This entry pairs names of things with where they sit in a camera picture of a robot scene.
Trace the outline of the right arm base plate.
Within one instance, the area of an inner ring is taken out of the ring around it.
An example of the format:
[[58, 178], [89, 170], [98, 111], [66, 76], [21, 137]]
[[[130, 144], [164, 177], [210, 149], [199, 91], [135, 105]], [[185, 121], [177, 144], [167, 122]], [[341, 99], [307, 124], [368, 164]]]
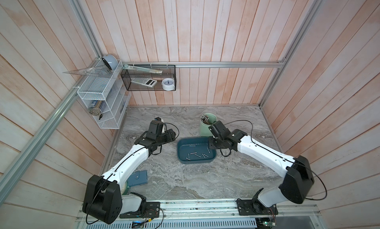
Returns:
[[275, 205], [271, 207], [265, 207], [258, 200], [242, 200], [238, 198], [236, 200], [236, 204], [240, 216], [278, 215], [278, 209]]

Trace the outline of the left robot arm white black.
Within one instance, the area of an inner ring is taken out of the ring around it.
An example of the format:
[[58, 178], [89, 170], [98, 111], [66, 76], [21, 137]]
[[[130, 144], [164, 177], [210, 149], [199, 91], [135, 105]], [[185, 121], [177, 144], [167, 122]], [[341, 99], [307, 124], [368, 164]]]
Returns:
[[88, 183], [82, 211], [98, 221], [112, 224], [120, 214], [144, 215], [146, 198], [138, 193], [122, 195], [126, 182], [136, 168], [154, 152], [157, 147], [175, 141], [172, 129], [159, 131], [150, 138], [144, 132], [135, 141], [131, 150], [110, 170], [101, 176], [93, 175]]

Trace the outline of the teal plastic storage tray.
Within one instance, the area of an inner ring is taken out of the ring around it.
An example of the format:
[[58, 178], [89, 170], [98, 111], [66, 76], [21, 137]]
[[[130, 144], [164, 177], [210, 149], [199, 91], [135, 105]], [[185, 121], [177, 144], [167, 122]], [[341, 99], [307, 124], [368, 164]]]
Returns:
[[[193, 152], [201, 157], [190, 155]], [[177, 143], [177, 158], [182, 164], [210, 163], [216, 156], [216, 150], [208, 148], [208, 137], [188, 137]]]

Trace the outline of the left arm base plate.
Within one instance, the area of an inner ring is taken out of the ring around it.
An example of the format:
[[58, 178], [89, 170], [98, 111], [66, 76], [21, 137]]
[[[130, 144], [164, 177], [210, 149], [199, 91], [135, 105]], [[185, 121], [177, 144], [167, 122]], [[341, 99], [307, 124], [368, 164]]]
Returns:
[[160, 216], [160, 202], [145, 202], [136, 212], [120, 214], [120, 219], [154, 219]]

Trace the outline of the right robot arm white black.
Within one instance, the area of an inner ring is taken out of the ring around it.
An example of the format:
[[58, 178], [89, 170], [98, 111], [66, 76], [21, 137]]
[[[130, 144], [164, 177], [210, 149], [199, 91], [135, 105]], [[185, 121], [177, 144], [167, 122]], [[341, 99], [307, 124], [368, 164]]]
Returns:
[[290, 201], [302, 204], [311, 187], [314, 177], [305, 157], [294, 158], [278, 152], [251, 138], [247, 133], [228, 129], [218, 131], [210, 128], [213, 136], [209, 139], [212, 149], [229, 149], [248, 155], [272, 169], [283, 182], [279, 186], [261, 189], [252, 198], [256, 210], [264, 210], [275, 204]]

